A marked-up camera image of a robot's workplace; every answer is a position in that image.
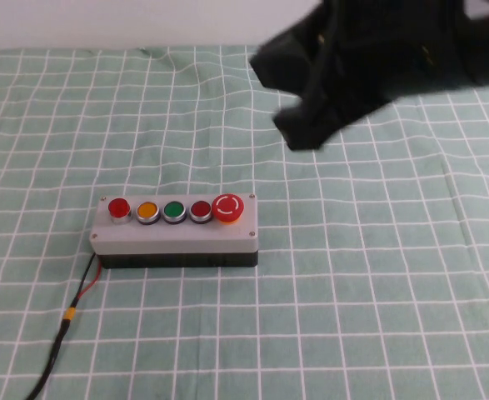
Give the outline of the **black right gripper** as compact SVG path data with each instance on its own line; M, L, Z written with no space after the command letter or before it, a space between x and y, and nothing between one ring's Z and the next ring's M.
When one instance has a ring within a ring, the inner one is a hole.
M463 1L322 1L250 66L263 87L297 99L273 117L289 149L318 150L397 98L478 84L473 26Z

